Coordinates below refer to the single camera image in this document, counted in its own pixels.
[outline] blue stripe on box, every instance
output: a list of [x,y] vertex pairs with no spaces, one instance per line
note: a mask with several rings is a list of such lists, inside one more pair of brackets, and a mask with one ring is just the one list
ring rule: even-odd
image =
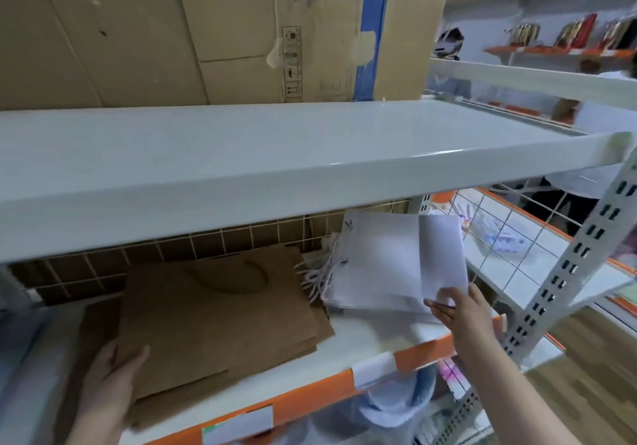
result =
[[361,32],[374,31],[376,33],[376,47],[374,48],[374,57],[372,60],[366,65],[356,68],[354,101],[372,101],[374,99],[378,48],[380,47],[380,36],[383,32],[386,1],[387,0],[363,0],[362,3]]

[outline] stack of brown paper bags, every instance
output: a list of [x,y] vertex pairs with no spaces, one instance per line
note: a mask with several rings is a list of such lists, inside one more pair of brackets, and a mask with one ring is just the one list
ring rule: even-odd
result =
[[333,336],[323,308],[311,307],[299,286],[301,260],[298,249],[279,245],[131,268],[117,362],[151,348],[135,384],[132,425],[157,423]]

